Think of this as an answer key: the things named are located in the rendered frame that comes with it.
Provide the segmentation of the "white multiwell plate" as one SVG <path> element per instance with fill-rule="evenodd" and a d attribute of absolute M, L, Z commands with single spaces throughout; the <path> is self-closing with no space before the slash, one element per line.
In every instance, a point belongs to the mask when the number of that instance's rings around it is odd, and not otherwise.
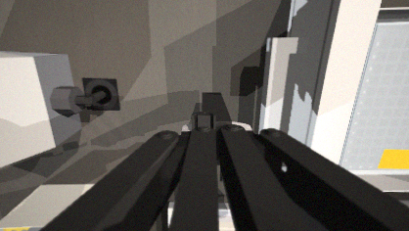
<path fill-rule="evenodd" d="M 233 222 L 219 222 L 219 231 L 235 231 Z"/>

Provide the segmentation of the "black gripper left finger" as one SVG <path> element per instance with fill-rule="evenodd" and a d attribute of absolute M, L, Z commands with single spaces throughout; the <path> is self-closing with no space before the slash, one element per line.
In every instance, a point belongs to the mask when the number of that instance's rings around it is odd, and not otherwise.
<path fill-rule="evenodd" d="M 156 133 L 39 231 L 150 231 L 178 183 L 168 231 L 219 231 L 211 92 L 202 101 L 181 135 Z"/>

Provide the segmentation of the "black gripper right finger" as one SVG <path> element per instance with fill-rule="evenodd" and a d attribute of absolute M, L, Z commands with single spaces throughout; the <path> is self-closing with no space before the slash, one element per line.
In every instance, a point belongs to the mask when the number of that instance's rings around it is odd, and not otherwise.
<path fill-rule="evenodd" d="M 409 231 L 408 206 L 281 130 L 232 122 L 211 95 L 235 231 Z"/>

